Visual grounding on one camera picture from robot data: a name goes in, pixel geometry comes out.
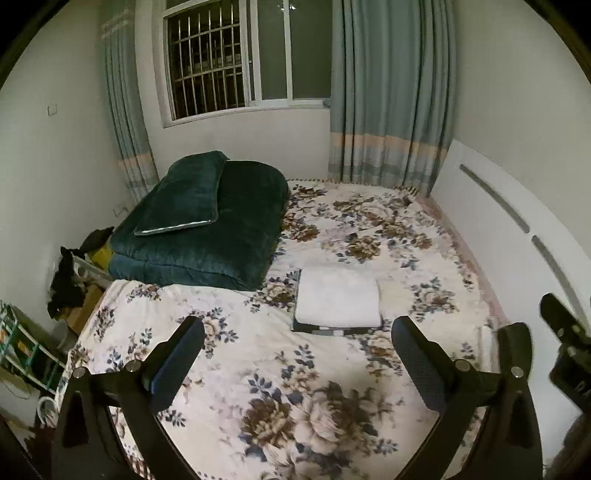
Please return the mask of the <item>black clothes pile beside bed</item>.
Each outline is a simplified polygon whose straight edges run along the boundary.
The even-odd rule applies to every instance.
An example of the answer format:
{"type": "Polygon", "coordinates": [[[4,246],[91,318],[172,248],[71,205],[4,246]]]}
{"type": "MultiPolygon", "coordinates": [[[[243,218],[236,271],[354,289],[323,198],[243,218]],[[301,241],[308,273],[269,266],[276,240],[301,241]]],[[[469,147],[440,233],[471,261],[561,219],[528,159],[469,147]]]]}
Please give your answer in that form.
{"type": "Polygon", "coordinates": [[[64,318],[83,306],[90,288],[105,288],[113,252],[110,238],[114,227],[93,230],[79,248],[60,247],[59,262],[48,291],[47,312],[52,319],[64,318]]]}

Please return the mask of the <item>white bed headboard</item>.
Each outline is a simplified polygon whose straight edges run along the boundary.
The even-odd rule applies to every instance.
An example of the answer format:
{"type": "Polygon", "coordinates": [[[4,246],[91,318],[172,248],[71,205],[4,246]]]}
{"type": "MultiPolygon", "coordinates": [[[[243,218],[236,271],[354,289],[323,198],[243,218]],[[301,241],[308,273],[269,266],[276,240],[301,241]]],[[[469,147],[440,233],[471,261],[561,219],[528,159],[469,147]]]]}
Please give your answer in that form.
{"type": "Polygon", "coordinates": [[[547,380],[559,342],[539,315],[554,294],[590,321],[590,260],[557,217],[497,164],[452,142],[432,196],[483,270],[505,317],[522,321],[534,342],[532,382],[547,380]]]}

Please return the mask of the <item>cardboard box beside bed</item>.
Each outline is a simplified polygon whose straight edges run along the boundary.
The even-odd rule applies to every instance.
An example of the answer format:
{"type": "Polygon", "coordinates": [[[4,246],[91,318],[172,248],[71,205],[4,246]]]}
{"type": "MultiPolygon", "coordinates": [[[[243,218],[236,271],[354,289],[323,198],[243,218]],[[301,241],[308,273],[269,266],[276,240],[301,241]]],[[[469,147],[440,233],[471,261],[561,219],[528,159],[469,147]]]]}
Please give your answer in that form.
{"type": "Polygon", "coordinates": [[[90,285],[84,302],[81,307],[75,307],[71,310],[66,318],[69,328],[76,334],[80,335],[86,323],[92,315],[97,304],[100,302],[103,295],[103,290],[97,285],[90,285]]]}

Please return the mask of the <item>green metal shelf rack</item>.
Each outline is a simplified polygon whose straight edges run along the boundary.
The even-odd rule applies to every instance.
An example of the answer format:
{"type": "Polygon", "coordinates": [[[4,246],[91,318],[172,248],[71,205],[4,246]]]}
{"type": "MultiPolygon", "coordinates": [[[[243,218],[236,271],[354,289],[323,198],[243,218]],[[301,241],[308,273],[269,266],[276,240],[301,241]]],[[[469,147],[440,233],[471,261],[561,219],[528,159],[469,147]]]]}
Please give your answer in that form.
{"type": "Polygon", "coordinates": [[[11,367],[40,390],[56,395],[65,363],[36,339],[13,307],[1,302],[1,365],[11,367]]]}

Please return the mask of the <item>floral bed blanket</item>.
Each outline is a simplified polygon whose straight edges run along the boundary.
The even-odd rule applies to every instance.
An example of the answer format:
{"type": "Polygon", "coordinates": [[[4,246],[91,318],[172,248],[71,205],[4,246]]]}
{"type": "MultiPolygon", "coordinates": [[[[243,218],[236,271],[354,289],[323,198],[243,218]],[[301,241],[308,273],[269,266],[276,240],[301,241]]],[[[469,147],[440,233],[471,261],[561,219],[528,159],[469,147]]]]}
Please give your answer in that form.
{"type": "Polygon", "coordinates": [[[118,371],[189,315],[204,324],[204,350],[159,420],[204,479],[396,477],[437,417],[394,351],[391,326],[402,315],[451,358],[492,366],[494,319],[479,278],[410,189],[291,182],[259,290],[118,280],[66,368],[118,371]],[[372,274],[381,327],[344,337],[291,330],[298,274],[315,264],[372,274]]]}

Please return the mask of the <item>dark green folded quilt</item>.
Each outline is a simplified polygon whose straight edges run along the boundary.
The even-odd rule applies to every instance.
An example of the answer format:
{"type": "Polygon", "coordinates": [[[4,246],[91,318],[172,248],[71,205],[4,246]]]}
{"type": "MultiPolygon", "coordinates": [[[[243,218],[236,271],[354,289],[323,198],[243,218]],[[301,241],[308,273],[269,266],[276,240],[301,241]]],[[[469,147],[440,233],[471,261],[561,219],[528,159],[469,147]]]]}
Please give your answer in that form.
{"type": "Polygon", "coordinates": [[[209,225],[141,236],[148,194],[110,238],[114,279],[157,286],[211,286],[253,291],[263,284],[280,239],[290,188],[276,168],[229,161],[218,186],[218,218],[209,225]]]}

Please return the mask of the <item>dark green pillow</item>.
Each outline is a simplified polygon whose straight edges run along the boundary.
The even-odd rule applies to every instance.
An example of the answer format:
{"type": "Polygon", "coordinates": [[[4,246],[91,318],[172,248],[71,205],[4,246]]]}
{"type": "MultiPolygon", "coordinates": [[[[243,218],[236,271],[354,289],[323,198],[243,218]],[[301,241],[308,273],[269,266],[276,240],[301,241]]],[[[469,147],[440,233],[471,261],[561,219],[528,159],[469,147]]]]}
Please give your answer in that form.
{"type": "Polygon", "coordinates": [[[188,155],[174,162],[152,191],[134,234],[153,236],[214,223],[226,162],[228,157],[221,151],[188,155]]]}

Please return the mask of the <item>right blue curtain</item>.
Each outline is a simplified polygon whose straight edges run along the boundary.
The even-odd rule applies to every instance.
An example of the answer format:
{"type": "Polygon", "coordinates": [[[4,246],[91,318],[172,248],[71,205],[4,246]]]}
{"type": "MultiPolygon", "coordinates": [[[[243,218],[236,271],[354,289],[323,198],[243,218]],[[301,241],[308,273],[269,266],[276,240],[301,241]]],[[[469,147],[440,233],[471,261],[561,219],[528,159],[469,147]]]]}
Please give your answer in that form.
{"type": "Polygon", "coordinates": [[[329,179],[429,195],[451,145],[450,1],[335,1],[329,179]]]}

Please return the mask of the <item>blue curtain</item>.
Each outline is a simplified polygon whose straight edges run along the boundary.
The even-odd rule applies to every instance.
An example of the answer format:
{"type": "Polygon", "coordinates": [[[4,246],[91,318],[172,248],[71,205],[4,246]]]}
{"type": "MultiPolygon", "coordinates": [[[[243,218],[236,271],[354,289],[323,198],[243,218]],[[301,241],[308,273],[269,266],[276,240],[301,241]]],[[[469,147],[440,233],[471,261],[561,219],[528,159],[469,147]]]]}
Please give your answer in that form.
{"type": "Polygon", "coordinates": [[[335,1],[329,179],[429,195],[451,145],[450,1],[335,1]]]}
{"type": "Polygon", "coordinates": [[[135,55],[135,3],[99,4],[102,78],[118,164],[127,190],[140,202],[159,181],[142,112],[135,55]]]}

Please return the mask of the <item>barred window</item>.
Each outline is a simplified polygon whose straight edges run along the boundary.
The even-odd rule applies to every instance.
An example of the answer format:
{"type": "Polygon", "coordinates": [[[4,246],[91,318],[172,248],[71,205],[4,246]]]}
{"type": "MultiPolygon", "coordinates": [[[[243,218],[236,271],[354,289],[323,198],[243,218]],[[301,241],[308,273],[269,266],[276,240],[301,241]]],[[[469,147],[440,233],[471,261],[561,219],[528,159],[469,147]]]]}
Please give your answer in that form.
{"type": "Polygon", "coordinates": [[[330,1],[156,1],[152,30],[164,125],[329,106],[330,1]]]}

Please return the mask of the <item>left blue curtain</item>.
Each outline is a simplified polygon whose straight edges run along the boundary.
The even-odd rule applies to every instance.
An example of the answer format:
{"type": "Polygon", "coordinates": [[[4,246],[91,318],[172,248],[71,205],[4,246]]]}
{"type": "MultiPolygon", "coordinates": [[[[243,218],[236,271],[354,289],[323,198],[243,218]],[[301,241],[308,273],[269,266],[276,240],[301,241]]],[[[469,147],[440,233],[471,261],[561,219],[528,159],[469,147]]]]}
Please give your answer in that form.
{"type": "Polygon", "coordinates": [[[159,181],[142,112],[135,55],[135,3],[99,4],[102,78],[118,164],[127,190],[140,202],[159,181]]]}

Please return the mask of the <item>wall power socket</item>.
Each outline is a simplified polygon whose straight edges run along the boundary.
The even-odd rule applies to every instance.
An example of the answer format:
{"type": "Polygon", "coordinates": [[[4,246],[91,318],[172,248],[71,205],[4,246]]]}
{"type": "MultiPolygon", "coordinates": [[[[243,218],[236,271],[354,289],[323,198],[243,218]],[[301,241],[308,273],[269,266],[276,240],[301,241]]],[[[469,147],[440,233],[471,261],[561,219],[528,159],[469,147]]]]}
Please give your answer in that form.
{"type": "Polygon", "coordinates": [[[121,215],[127,215],[128,213],[129,213],[128,206],[124,202],[117,204],[113,208],[113,214],[116,218],[120,217],[121,215]]]}

